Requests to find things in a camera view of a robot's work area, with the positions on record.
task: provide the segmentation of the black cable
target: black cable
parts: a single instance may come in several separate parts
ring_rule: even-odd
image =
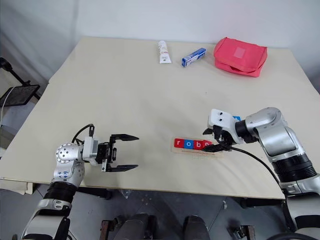
[[[291,240],[291,239],[298,239],[298,240],[318,240],[314,237],[303,235],[300,233],[288,232],[288,233],[280,233],[269,237],[267,240]]]
[[[85,141],[81,141],[78,138],[76,138],[75,141],[76,141],[76,144],[78,144],[78,145],[82,145],[85,143]]]
[[[85,129],[87,129],[87,128],[90,128],[90,127],[92,127],[92,131],[89,133],[89,136],[92,134],[93,135],[93,131],[95,130],[95,126],[92,124],[92,123],[90,123],[90,124],[88,124],[88,125],[86,125],[86,126],[84,126],[83,128],[81,128],[75,135],[74,135],[74,137],[72,138],[72,143],[75,143],[75,140],[76,140],[76,138],[78,137],[78,135],[83,131],[83,130],[85,130]]]
[[[276,181],[277,184],[279,184],[279,180],[278,178],[276,177],[276,175],[274,174],[274,172],[270,169],[270,167],[268,167],[267,164],[265,164],[260,158],[256,157],[255,155],[253,155],[252,153],[248,152],[248,151],[245,151],[245,150],[242,150],[240,148],[236,148],[236,147],[233,147],[233,146],[228,146],[228,145],[225,145],[223,142],[221,142],[219,139],[216,139],[216,141],[221,145],[223,146],[224,148],[226,149],[231,149],[231,150],[234,150],[234,151],[238,151],[238,152],[241,152],[243,154],[247,154],[249,155],[250,157],[254,158],[255,160],[257,160],[259,163],[261,163],[268,171],[269,173],[272,175],[272,177],[274,178],[274,180]]]

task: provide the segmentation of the blue letter block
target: blue letter block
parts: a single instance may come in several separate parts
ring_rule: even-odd
[[[184,140],[184,149],[193,149],[194,148],[194,141],[193,140]]]

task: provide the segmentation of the red letter block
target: red letter block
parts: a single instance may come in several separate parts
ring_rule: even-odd
[[[184,148],[185,140],[181,138],[175,138],[174,139],[174,147],[175,148]]]
[[[212,141],[203,140],[203,147],[209,146],[212,144]]]
[[[193,149],[201,150],[204,148],[204,142],[202,140],[194,140],[193,141]]]

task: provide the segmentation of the blue box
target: blue box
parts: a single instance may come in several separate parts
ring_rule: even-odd
[[[233,116],[235,119],[241,121],[241,117],[240,116]]]
[[[184,149],[194,149],[194,141],[193,140],[184,140]]]
[[[181,65],[185,68],[186,66],[190,65],[191,63],[198,60],[199,58],[202,58],[206,54],[206,51],[207,50],[205,48],[199,48],[197,51],[182,58]]]

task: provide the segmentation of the white tube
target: white tube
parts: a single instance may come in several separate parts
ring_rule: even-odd
[[[171,64],[171,59],[169,56],[167,44],[165,41],[158,42],[159,47],[159,63],[160,64]]]

